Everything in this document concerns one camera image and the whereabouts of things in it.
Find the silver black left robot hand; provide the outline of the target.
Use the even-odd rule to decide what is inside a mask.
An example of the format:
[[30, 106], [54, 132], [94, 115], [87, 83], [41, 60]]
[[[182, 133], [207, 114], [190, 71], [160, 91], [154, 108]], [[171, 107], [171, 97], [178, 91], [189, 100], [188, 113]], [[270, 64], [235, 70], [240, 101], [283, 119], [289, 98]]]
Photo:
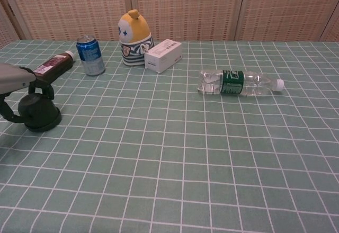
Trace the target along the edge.
[[[19, 101], [19, 115], [14, 114], [5, 98], [12, 92], [27, 88], [28, 95]], [[1, 63], [1, 116], [13, 123], [40, 128], [54, 121], [58, 110], [52, 100], [51, 82], [38, 77], [31, 69]]]

